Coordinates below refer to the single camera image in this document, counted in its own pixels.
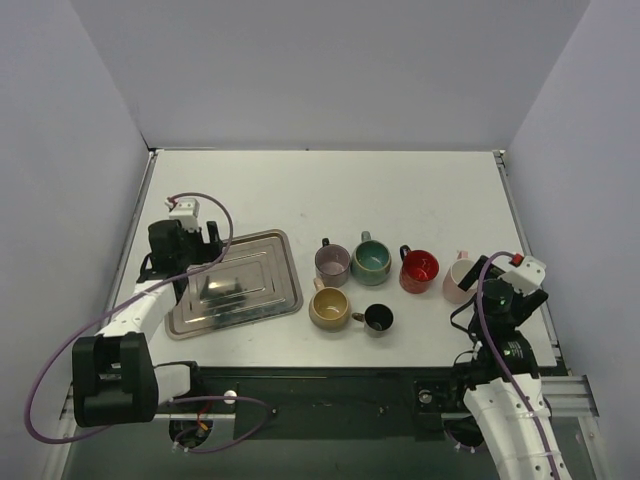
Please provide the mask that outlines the pink faceted mug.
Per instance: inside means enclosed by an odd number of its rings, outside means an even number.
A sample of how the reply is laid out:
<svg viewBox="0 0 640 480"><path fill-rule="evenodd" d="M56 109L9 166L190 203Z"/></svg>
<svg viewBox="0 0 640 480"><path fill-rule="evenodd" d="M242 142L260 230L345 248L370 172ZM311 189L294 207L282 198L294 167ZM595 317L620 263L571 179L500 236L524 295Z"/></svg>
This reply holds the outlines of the pink faceted mug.
<svg viewBox="0 0 640 480"><path fill-rule="evenodd" d="M466 303L476 293L477 283L474 282L468 290L459 287L460 282L470 272L475 262L469 258L467 251L458 252L445 275L442 293L444 298L454 305Z"/></svg>

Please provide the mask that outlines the red mug black handle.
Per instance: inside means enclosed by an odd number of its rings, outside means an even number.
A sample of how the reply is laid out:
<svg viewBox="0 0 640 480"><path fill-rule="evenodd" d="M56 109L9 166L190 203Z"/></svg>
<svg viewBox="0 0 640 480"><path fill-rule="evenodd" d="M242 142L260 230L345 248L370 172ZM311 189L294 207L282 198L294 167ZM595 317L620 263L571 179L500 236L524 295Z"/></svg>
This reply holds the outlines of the red mug black handle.
<svg viewBox="0 0 640 480"><path fill-rule="evenodd" d="M402 245L399 253L401 287L411 294L422 294L428 291L440 270L436 257L425 250L412 250L408 245Z"/></svg>

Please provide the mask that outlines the small brown mug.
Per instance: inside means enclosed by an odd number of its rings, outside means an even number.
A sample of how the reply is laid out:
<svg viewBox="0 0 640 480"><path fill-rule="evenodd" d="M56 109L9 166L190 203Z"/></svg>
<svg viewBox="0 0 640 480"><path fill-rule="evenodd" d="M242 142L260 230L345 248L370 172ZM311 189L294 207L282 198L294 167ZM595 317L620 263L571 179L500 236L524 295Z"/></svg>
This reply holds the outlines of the small brown mug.
<svg viewBox="0 0 640 480"><path fill-rule="evenodd" d="M367 334L372 337L384 335L394 323L392 310L380 303L368 306L363 313L352 313L351 318L362 323Z"/></svg>

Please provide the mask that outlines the teal glazed mug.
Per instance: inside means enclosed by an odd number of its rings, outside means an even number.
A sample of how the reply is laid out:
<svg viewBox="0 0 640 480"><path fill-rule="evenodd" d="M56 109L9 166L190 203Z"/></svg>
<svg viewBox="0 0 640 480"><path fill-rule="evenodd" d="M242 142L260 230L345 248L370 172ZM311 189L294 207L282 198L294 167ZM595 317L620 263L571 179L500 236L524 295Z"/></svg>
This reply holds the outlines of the teal glazed mug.
<svg viewBox="0 0 640 480"><path fill-rule="evenodd" d="M390 274L391 253L382 242L373 239L369 231L362 231L360 240L351 256L351 275L361 285L379 286Z"/></svg>

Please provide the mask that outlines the mauve cylindrical mug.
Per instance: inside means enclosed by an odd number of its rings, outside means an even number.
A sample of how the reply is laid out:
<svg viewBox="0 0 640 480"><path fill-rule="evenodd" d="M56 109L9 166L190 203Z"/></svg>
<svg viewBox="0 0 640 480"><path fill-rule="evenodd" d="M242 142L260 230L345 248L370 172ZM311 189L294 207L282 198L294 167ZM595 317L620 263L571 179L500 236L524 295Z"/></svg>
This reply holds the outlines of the mauve cylindrical mug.
<svg viewBox="0 0 640 480"><path fill-rule="evenodd" d="M314 265L316 276L326 287L343 286L349 278L350 263L351 256L343 246L331 243L328 238L322 239L314 257Z"/></svg>

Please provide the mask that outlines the cream beige mug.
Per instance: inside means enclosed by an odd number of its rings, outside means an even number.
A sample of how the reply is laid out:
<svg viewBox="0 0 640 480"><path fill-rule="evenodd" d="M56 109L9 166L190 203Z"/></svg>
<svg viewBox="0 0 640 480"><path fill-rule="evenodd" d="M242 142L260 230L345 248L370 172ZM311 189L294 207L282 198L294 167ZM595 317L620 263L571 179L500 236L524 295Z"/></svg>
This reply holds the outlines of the cream beige mug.
<svg viewBox="0 0 640 480"><path fill-rule="evenodd" d="M315 292L309 301L312 323L324 331L342 330L351 318L351 303L339 288L326 286L320 278L313 280Z"/></svg>

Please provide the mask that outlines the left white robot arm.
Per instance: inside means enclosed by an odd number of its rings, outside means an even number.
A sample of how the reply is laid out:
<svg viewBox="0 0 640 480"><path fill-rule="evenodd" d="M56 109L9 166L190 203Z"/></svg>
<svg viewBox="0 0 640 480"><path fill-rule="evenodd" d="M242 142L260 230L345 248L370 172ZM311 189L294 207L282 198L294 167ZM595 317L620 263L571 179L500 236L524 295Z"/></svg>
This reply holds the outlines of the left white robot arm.
<svg viewBox="0 0 640 480"><path fill-rule="evenodd" d="M197 365L178 361L156 365L149 341L185 296L186 273L222 254L217 223L208 221L189 232L179 220L148 227L150 252L140 265L134 294L125 308L93 336L77 339L72 348L73 409L83 428L151 421L169 402L181 410L200 408L204 384L195 380Z"/></svg>

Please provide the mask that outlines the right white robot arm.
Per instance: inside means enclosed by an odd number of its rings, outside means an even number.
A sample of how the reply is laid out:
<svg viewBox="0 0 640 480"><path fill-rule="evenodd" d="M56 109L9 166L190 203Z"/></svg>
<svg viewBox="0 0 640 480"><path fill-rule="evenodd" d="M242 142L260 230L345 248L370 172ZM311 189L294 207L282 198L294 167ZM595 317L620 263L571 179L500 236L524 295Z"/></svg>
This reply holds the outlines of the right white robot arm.
<svg viewBox="0 0 640 480"><path fill-rule="evenodd" d="M532 256L480 256L458 282L476 291L463 332L473 343L470 361L447 383L449 402L467 409L502 479L568 479L551 425L539 366L520 327L543 306L546 266Z"/></svg>

